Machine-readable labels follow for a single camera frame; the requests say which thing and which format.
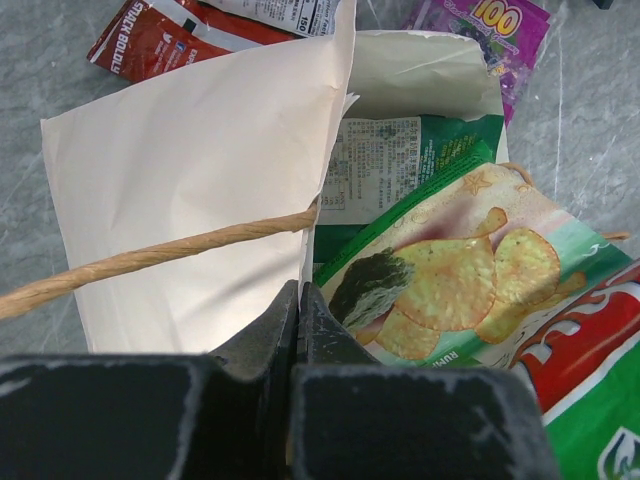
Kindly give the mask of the purple grape candy bag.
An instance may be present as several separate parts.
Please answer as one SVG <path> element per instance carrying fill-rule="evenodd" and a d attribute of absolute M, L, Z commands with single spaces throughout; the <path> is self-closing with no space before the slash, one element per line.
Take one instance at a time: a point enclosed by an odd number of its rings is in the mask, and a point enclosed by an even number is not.
<path fill-rule="evenodd" d="M 535 68 L 549 19 L 550 13 L 531 1 L 432 0 L 419 3 L 405 28 L 475 40 L 488 73 L 499 80 L 509 123 Z"/>

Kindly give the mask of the large green Chiaba chips bag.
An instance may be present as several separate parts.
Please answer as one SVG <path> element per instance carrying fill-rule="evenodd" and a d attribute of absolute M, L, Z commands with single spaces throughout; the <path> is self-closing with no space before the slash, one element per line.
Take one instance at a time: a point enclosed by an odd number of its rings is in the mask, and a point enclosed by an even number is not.
<path fill-rule="evenodd" d="M 639 264 L 478 141 L 326 254 L 334 318 L 386 365 L 494 367 L 567 479 L 639 475 Z"/>

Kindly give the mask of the beige paper bag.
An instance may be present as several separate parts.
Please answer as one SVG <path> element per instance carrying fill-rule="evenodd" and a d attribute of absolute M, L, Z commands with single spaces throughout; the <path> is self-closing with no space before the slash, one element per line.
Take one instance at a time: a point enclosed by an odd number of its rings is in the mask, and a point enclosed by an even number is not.
<path fill-rule="evenodd" d="M 337 30 L 204 60 L 41 122 L 67 262 L 77 267 L 209 230 L 303 211 L 345 115 L 498 114 L 478 44 L 450 34 Z M 310 269 L 311 235 L 279 233 L 76 294 L 90 353 L 200 353 Z"/>

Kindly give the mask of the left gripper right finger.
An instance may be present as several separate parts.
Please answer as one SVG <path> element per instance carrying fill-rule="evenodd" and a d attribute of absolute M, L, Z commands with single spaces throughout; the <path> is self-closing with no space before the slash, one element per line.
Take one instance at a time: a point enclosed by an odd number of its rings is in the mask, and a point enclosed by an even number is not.
<path fill-rule="evenodd" d="M 296 479 L 557 479 L 524 383 L 499 369 L 390 367 L 340 325 L 319 291 L 300 302 L 292 374 Z"/>

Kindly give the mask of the small green snack bag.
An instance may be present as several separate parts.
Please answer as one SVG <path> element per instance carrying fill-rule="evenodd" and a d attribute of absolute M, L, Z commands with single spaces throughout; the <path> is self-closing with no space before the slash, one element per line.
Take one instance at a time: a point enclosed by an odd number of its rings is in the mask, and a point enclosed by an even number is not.
<path fill-rule="evenodd" d="M 315 227 L 313 261 L 332 260 L 359 231 L 478 142 L 496 158 L 501 115 L 475 120 L 436 115 L 347 118 L 340 124 Z"/>

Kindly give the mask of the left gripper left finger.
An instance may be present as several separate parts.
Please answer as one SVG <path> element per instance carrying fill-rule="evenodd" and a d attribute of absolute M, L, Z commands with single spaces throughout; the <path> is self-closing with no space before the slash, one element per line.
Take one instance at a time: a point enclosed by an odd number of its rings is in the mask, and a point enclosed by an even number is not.
<path fill-rule="evenodd" d="M 1 361 L 5 479 L 280 479 L 298 285 L 199 355 Z"/>

